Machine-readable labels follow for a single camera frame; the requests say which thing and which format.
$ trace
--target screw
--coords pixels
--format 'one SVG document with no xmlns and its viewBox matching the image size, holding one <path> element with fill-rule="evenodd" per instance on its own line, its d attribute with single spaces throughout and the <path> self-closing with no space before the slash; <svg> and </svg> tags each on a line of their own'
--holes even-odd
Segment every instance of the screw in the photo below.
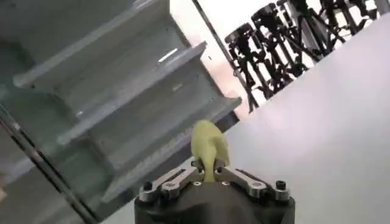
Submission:
<svg viewBox="0 0 390 224">
<path fill-rule="evenodd" d="M 153 184 L 150 181 L 147 181 L 144 183 L 144 191 L 150 191 L 152 190 Z"/>
<path fill-rule="evenodd" d="M 259 182 L 253 182 L 252 185 L 258 187 L 258 186 L 261 186 L 261 183 L 259 183 Z"/>
<path fill-rule="evenodd" d="M 174 187 L 175 184 L 174 184 L 174 183 L 166 183 L 166 186 L 167 186 L 167 187 Z"/>
<path fill-rule="evenodd" d="M 278 190 L 284 191 L 286 189 L 286 182 L 284 182 L 282 180 L 276 181 L 275 185 L 276 185 L 276 189 L 278 189 Z"/>
</svg>

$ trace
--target metal shelf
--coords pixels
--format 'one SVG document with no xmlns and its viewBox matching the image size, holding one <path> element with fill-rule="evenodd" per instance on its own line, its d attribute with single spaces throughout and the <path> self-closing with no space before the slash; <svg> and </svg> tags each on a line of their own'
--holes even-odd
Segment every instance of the metal shelf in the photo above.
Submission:
<svg viewBox="0 0 390 224">
<path fill-rule="evenodd" d="M 153 24 L 164 18 L 169 18 L 167 0 L 136 1 L 131 8 L 42 64 L 14 76 L 14 84 L 17 87 L 34 86 L 52 91 L 53 87 L 67 79 L 70 74 L 77 73 L 79 69 L 94 62 L 118 43 L 137 35 L 145 28 L 145 24 Z"/>
<path fill-rule="evenodd" d="M 95 112 L 90 116 L 82 119 L 82 121 L 73 126 L 72 129 L 60 135 L 57 138 L 57 143 L 60 145 L 67 145 L 72 140 L 82 136 L 86 131 L 90 130 L 96 124 L 103 121 L 106 117 L 113 114 L 125 104 L 129 103 L 132 99 L 134 99 L 146 89 L 151 88 L 159 81 L 172 74 L 176 69 L 179 69 L 183 65 L 187 64 L 192 59 L 199 59 L 205 48 L 206 43 L 203 42 L 195 48 L 179 52 L 172 58 L 157 66 L 156 69 L 151 71 L 151 73 L 148 75 L 150 79 L 147 81 L 139 79 L 136 81 L 132 80 L 131 83 L 123 83 L 123 88 L 119 88 L 118 93 L 114 99 L 103 104 L 103 106 L 95 110 Z"/>
</svg>

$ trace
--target metal bar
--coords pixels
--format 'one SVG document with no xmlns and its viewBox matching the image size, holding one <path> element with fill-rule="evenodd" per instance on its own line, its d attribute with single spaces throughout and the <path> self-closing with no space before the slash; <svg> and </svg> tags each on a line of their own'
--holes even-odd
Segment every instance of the metal bar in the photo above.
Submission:
<svg viewBox="0 0 390 224">
<path fill-rule="evenodd" d="M 302 52 L 306 53 L 313 61 L 319 62 L 320 58 L 315 56 L 312 52 L 310 52 L 308 49 L 306 49 L 304 46 L 302 46 L 302 43 L 297 42 L 293 38 L 291 38 L 289 35 L 284 35 L 284 37 L 287 39 L 287 41 L 298 48 L 298 50 L 301 50 Z"/>
<path fill-rule="evenodd" d="M 316 20 L 314 20 L 314 23 L 318 29 L 318 35 L 321 35 L 322 40 L 324 41 L 324 43 L 326 43 L 328 41 L 328 32 L 326 28 L 324 26 L 320 26 L 320 23 Z"/>
<path fill-rule="evenodd" d="M 298 17 L 298 23 L 297 23 L 297 27 L 298 27 L 298 43 L 303 45 L 302 43 L 302 16 Z M 298 57 L 298 63 L 302 63 L 302 52 L 299 52 L 299 57 Z"/>
<path fill-rule="evenodd" d="M 312 23 L 313 21 L 311 20 L 311 17 L 307 18 L 307 17 L 304 16 L 302 22 L 303 23 L 306 22 L 308 24 L 309 30 L 310 30 L 311 34 L 313 35 L 314 40 L 317 43 L 318 49 L 321 51 L 323 56 L 326 56 L 327 51 L 325 50 L 322 41 L 318 37 L 318 33 L 316 32 L 316 30 L 315 30 L 315 28 L 313 26 L 313 23 Z"/>
<path fill-rule="evenodd" d="M 288 62 L 291 66 L 294 65 L 294 60 L 293 60 L 293 58 L 291 57 L 290 53 L 288 52 L 287 47 L 286 47 L 286 45 L 284 44 L 283 40 L 280 39 L 280 36 L 279 36 L 279 35 L 276 37 L 276 40 L 278 41 L 279 46 L 280 46 L 280 49 L 282 50 L 283 54 L 285 55 L 285 57 L 286 57 L 286 59 L 287 59 L 287 62 Z"/>
<path fill-rule="evenodd" d="M 319 15 L 317 15 L 317 13 L 316 13 L 313 9 L 310 9 L 310 11 L 311 11 L 311 16 L 312 16 L 314 19 L 316 19 L 321 25 L 323 25 L 324 27 L 326 27 L 326 28 L 328 29 L 328 31 L 329 31 L 330 33 L 332 33 L 332 34 L 335 36 L 336 39 L 338 39 L 339 41 L 341 41 L 341 42 L 343 42 L 343 43 L 346 42 L 346 40 L 345 40 L 343 37 L 340 37 L 340 35 L 337 33 L 337 31 L 335 31 L 331 26 L 329 26 L 328 24 L 326 24 L 326 23 L 324 22 L 324 20 L 322 20 L 322 18 L 321 18 Z"/>
<path fill-rule="evenodd" d="M 210 30 L 212 36 L 214 37 L 215 41 L 217 42 L 217 44 L 218 44 L 219 48 L 221 49 L 222 53 L 225 55 L 225 58 L 229 62 L 230 66 L 232 67 L 233 70 L 235 70 L 236 68 L 234 66 L 234 62 L 233 62 L 232 58 L 230 57 L 229 53 L 227 52 L 227 50 L 226 50 L 226 48 L 224 46 L 224 43 L 222 42 L 222 40 L 218 36 L 217 31 L 215 31 L 215 28 L 211 24 L 211 22 L 208 19 L 206 13 L 203 11 L 202 6 L 200 6 L 198 0 L 193 0 L 193 3 L 195 5 L 197 11 L 199 12 L 200 16 L 202 17 L 202 19 L 205 21 L 206 26 Z"/>
<path fill-rule="evenodd" d="M 258 108 L 258 103 L 252 94 L 252 90 L 249 87 L 246 87 L 246 82 L 245 80 L 241 77 L 241 73 L 238 70 L 234 71 L 234 76 L 238 78 L 240 84 L 243 86 L 245 89 L 246 94 L 248 95 L 248 104 L 249 104 L 249 112 L 253 112 L 254 108 Z"/>
<path fill-rule="evenodd" d="M 290 3 L 290 1 L 287 1 L 286 2 L 286 6 L 287 8 L 289 8 L 290 12 L 291 12 L 291 18 L 296 22 L 296 24 L 298 25 L 298 17 L 300 15 L 300 13 L 297 12 L 297 10 L 295 9 L 295 7 Z M 313 38 L 313 35 L 310 33 L 309 31 L 309 27 L 308 27 L 308 24 L 305 22 L 302 23 L 302 32 L 303 32 L 303 41 L 305 42 L 305 45 L 309 48 L 309 49 L 318 49 L 318 46 L 316 44 L 316 41 L 314 40 Z"/>
</svg>

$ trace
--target white surface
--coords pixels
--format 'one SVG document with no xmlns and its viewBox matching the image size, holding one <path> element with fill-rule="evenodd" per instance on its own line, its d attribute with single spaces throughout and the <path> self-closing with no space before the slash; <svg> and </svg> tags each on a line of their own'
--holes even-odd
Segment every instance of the white surface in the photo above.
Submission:
<svg viewBox="0 0 390 224">
<path fill-rule="evenodd" d="M 390 15 L 227 133 L 232 165 L 286 180 L 298 224 L 388 223 Z M 103 224 L 133 223 L 133 204 Z"/>
</svg>

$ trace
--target white shelf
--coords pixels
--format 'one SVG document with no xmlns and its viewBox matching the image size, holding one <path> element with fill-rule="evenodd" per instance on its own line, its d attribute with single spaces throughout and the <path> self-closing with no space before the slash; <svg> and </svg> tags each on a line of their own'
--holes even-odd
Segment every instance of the white shelf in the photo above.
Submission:
<svg viewBox="0 0 390 224">
<path fill-rule="evenodd" d="M 67 145 L 72 140 L 82 136 L 86 131 L 90 130 L 96 124 L 103 121 L 106 117 L 113 114 L 125 104 L 129 103 L 132 99 L 134 99 L 146 89 L 154 86 L 156 83 L 172 74 L 176 69 L 179 69 L 195 58 L 199 60 L 205 48 L 206 43 L 203 42 L 195 48 L 178 52 L 171 58 L 164 61 L 164 63 L 158 65 L 153 71 L 151 71 L 151 74 L 148 74 L 151 79 L 148 79 L 146 82 L 142 81 L 142 79 L 139 79 L 132 80 L 131 83 L 123 84 L 122 88 L 118 88 L 116 98 L 103 104 L 103 106 L 99 107 L 97 110 L 95 110 L 94 113 L 91 113 L 85 119 L 82 119 L 72 129 L 60 135 L 57 138 L 57 143 L 60 145 Z"/>
<path fill-rule="evenodd" d="M 187 123 L 184 124 L 184 127 L 182 128 L 183 131 L 180 134 L 173 137 L 168 143 L 160 147 L 154 153 L 151 153 L 146 159 L 143 159 L 138 164 L 134 165 L 132 169 L 123 170 L 117 175 L 108 187 L 102 201 L 108 203 L 113 200 L 186 146 L 191 140 L 193 125 L 196 121 L 208 119 L 217 122 L 240 103 L 240 98 L 230 99 L 222 97 L 211 101 L 207 107 L 194 113 L 192 117 L 189 118 L 190 121 L 187 121 Z"/>
<path fill-rule="evenodd" d="M 169 16 L 167 0 L 139 0 L 111 21 L 103 24 L 84 38 L 66 47 L 29 72 L 14 76 L 18 87 L 53 89 L 70 74 L 93 62 L 118 43 L 134 37 L 145 28 Z"/>
</svg>

